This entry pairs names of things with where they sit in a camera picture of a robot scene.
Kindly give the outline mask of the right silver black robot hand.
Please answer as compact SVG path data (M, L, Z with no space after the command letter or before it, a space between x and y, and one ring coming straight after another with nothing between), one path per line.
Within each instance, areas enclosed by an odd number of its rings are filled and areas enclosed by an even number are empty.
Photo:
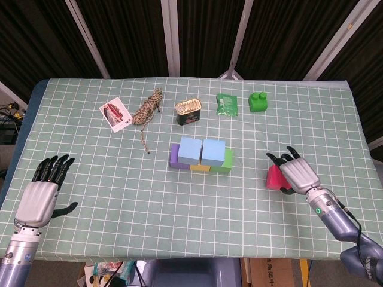
M290 186L289 188L281 186L279 190L287 195L294 193L305 195L311 189L318 188L320 179L310 164L292 146L287 146L287 149L290 154L284 153L280 157L266 153Z

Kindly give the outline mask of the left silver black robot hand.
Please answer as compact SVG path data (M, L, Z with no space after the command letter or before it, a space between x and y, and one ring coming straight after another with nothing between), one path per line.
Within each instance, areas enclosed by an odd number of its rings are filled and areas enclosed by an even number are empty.
M77 202L73 202L67 207L55 208L59 191L74 161L74 158L66 154L62 157L55 155L40 162L20 200L14 219L17 231L24 227L45 227L51 219L65 216L78 206Z

